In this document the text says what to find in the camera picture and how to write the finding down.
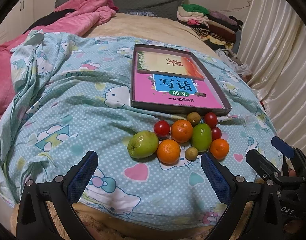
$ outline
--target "pink heart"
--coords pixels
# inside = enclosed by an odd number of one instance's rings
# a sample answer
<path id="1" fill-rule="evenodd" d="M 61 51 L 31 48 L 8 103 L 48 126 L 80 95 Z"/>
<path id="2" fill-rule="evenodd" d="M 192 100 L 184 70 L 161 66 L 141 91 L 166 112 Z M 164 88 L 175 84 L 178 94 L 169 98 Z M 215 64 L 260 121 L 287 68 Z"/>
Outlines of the pink heart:
<path id="1" fill-rule="evenodd" d="M 138 163 L 133 167 L 126 168 L 124 175 L 133 181 L 146 182 L 149 178 L 149 167 L 145 163 Z"/>
<path id="2" fill-rule="evenodd" d="M 234 153 L 234 154 L 233 154 L 233 157 L 234 157 L 234 159 L 235 159 L 237 162 L 239 162 L 239 163 L 241 163 L 242 160 L 244 159 L 243 154 Z"/>
<path id="3" fill-rule="evenodd" d="M 114 59 L 111 58 L 111 57 L 105 57 L 105 58 L 103 59 L 103 61 L 111 61 L 111 60 L 114 60 Z"/>

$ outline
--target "cable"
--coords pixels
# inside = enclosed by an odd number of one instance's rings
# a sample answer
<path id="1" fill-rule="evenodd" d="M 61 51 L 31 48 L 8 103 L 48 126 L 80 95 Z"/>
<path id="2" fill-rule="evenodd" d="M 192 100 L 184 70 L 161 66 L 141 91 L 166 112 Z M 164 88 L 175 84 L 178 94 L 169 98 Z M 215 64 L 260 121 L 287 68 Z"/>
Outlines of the cable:
<path id="1" fill-rule="evenodd" d="M 250 4 L 247 5 L 247 6 L 241 7 L 241 8 L 234 8 L 234 9 L 230 9 L 230 10 L 220 10 L 220 11 L 215 11 L 215 12 L 238 12 L 238 11 L 244 9 L 244 8 L 249 7 L 249 6 L 250 6 Z"/>

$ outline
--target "green apple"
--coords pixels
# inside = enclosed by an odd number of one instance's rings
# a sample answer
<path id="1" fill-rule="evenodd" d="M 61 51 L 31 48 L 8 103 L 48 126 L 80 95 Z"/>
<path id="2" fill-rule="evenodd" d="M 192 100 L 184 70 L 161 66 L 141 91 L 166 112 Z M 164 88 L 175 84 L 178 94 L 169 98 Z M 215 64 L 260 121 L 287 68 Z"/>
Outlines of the green apple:
<path id="1" fill-rule="evenodd" d="M 150 131 L 142 131 L 132 137 L 127 146 L 127 151 L 132 158 L 143 159 L 155 153 L 157 148 L 157 135 Z"/>
<path id="2" fill-rule="evenodd" d="M 212 142 L 212 131 L 206 123 L 199 123 L 193 127 L 193 136 L 191 139 L 192 147 L 195 147 L 199 153 L 209 149 Z"/>

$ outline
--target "metal screw head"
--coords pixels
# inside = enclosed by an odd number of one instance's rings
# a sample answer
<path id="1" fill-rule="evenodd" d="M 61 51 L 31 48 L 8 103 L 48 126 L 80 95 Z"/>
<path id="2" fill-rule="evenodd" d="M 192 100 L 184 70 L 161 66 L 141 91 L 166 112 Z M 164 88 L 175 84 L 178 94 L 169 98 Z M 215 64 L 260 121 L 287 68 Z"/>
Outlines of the metal screw head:
<path id="1" fill-rule="evenodd" d="M 27 182 L 26 182 L 26 185 L 27 186 L 31 186 L 33 184 L 33 180 L 32 179 L 29 179 Z"/>
<path id="2" fill-rule="evenodd" d="M 244 181 L 244 178 L 242 176 L 236 176 L 236 181 L 237 182 L 243 182 Z"/>
<path id="3" fill-rule="evenodd" d="M 63 180 L 63 176 L 59 175 L 55 177 L 55 182 L 61 182 Z"/>
<path id="4" fill-rule="evenodd" d="M 272 186 L 272 185 L 273 185 L 273 181 L 270 180 L 270 179 L 268 179 L 268 180 L 266 181 L 266 184 L 268 184 L 269 186 Z"/>

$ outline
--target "blue gripper pad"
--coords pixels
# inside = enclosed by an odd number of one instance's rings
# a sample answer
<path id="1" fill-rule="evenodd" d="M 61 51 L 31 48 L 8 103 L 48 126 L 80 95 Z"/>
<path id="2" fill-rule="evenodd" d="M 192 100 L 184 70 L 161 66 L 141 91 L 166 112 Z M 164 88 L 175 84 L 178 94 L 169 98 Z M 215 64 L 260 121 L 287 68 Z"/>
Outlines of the blue gripper pad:
<path id="1" fill-rule="evenodd" d="M 225 177 L 230 180 L 230 177 L 234 176 L 227 167 L 220 165 L 211 153 L 202 155 L 201 166 L 220 202 L 229 205 L 235 193 L 235 184 L 232 181 L 230 185 Z"/>
<path id="2" fill-rule="evenodd" d="M 97 168 L 99 158 L 96 152 L 91 152 L 86 160 L 81 160 L 81 162 L 83 161 L 82 167 L 77 171 L 67 187 L 67 199 L 70 204 L 77 203 L 80 200 L 88 182 Z"/>
<path id="3" fill-rule="evenodd" d="M 275 149 L 281 152 L 285 157 L 289 159 L 294 157 L 294 149 L 291 146 L 289 146 L 285 141 L 283 141 L 281 138 L 274 136 L 271 139 L 271 144 Z"/>

